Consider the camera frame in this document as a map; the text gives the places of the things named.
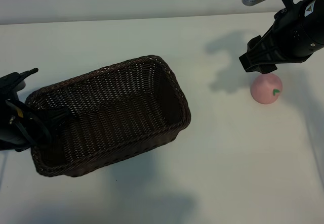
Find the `white surface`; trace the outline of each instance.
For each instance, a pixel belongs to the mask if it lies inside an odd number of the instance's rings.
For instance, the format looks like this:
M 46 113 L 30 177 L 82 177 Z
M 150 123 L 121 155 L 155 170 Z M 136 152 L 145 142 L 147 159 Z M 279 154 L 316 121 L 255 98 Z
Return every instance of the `white surface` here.
M 277 12 L 281 0 L 0 0 L 0 24 Z
M 7 156 L 1 223 L 324 223 L 324 51 L 282 65 L 283 93 L 256 103 L 238 57 L 273 13 L 0 26 L 0 76 L 34 67 L 35 89 L 156 54 L 175 72 L 190 126 L 166 146 L 79 178 L 38 175 L 30 152 Z

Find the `white wall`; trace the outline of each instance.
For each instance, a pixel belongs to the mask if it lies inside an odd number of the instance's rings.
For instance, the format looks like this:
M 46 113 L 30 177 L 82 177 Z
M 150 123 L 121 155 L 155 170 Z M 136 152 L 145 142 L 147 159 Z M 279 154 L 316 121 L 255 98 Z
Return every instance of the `white wall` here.
M 278 11 L 280 0 L 0 0 L 0 24 L 179 17 Z

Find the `white table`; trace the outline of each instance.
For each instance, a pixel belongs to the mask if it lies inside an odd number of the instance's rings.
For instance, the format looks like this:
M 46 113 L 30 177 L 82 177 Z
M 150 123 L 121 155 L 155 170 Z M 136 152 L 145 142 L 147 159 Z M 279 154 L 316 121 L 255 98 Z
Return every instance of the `white table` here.
M 256 103 L 249 84 L 258 73 L 245 73 L 238 57 L 272 23 L 265 13 L 0 26 L 0 76 L 39 68 L 22 100 L 155 54 L 175 72 L 192 113 L 173 143 L 83 177 L 43 177 L 29 151 L 1 152 L 0 222 L 324 223 L 324 50 L 279 66 L 279 100 Z

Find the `brown wicker basket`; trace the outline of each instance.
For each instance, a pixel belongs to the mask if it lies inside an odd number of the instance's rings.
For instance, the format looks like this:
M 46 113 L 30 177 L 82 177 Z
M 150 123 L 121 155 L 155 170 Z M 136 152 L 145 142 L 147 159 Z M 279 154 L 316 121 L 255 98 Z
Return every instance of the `brown wicker basket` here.
M 45 176 L 82 176 L 173 141 L 190 123 L 176 77 L 158 56 L 103 67 L 26 99 L 34 110 L 67 106 L 73 118 L 56 141 L 31 149 Z

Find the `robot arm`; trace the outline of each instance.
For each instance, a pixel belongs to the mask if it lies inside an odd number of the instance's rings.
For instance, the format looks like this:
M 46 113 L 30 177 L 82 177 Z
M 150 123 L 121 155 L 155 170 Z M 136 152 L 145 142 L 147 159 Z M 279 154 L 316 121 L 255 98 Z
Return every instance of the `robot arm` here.
M 242 0 L 247 6 L 262 1 Z M 324 47 L 324 0 L 282 1 L 286 8 L 275 14 L 274 24 L 263 37 L 251 39 L 239 58 L 246 72 L 266 74 L 276 64 L 302 63 Z

